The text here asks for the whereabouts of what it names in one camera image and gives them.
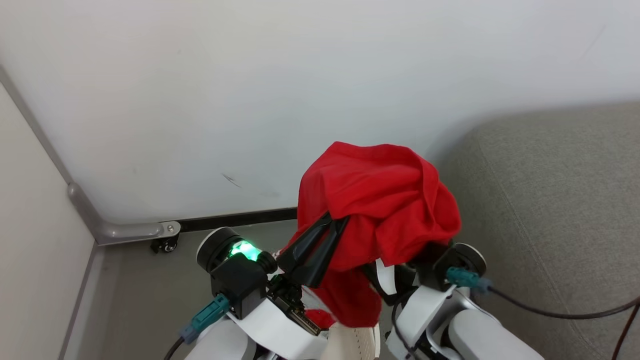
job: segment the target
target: white wall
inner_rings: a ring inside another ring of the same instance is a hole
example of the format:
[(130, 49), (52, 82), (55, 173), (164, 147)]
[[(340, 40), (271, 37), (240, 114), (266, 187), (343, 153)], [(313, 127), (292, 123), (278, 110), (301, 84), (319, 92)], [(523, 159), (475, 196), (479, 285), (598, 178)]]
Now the white wall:
[(94, 240), (0, 85), (0, 358), (57, 359)]
[(334, 140), (433, 159), (492, 114), (640, 96), (636, 0), (2, 6), (0, 63), (112, 220), (293, 206)]

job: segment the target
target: caster wheel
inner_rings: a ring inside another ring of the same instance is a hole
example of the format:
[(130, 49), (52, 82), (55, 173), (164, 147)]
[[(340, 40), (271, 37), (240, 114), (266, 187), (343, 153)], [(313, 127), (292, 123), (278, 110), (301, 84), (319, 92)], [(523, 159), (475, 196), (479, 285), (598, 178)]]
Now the caster wheel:
[(173, 252), (178, 247), (178, 235), (170, 238), (156, 239), (151, 242), (151, 250), (158, 252)]

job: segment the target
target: green led light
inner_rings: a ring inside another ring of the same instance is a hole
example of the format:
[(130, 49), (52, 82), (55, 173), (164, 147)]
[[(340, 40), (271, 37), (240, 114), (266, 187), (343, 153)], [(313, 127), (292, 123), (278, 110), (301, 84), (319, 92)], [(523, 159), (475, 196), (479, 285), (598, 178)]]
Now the green led light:
[(229, 257), (232, 257), (238, 252), (243, 253), (247, 259), (256, 261), (258, 260), (258, 254), (260, 254), (262, 251), (256, 248), (255, 246), (251, 245), (250, 242), (243, 240), (235, 243), (234, 246), (231, 247), (231, 251), (229, 252)]

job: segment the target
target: teal connector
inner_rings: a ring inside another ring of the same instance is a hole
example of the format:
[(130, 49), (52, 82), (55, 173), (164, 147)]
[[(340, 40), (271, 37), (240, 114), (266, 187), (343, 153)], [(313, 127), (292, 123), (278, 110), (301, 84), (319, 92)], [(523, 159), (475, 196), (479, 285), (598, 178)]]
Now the teal connector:
[(227, 311), (229, 311), (229, 300), (224, 295), (219, 294), (191, 319), (191, 326), (197, 332), (202, 332), (207, 326), (217, 322)]
[(487, 288), (491, 286), (491, 280), (478, 276), (477, 273), (465, 270), (463, 268), (448, 268), (447, 280), (461, 288), (480, 289), (481, 292), (487, 292)]
[(229, 311), (229, 300), (219, 294), (191, 319), (189, 325), (180, 330), (180, 336), (186, 344), (194, 342), (207, 326), (217, 322), (227, 311)]

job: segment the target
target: black baseboard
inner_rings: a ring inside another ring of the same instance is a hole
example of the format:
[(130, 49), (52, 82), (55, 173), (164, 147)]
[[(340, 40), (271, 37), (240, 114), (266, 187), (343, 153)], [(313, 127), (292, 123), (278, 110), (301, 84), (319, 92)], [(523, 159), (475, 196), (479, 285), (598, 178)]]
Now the black baseboard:
[(297, 218), (297, 208), (285, 208), (276, 210), (254, 211), (252, 213), (241, 213), (231, 215), (221, 215), (208, 218), (193, 218), (178, 220), (180, 232), (202, 231), (217, 229), (223, 226), (242, 226), (260, 224), (263, 222), (274, 222), (283, 220), (293, 220)]

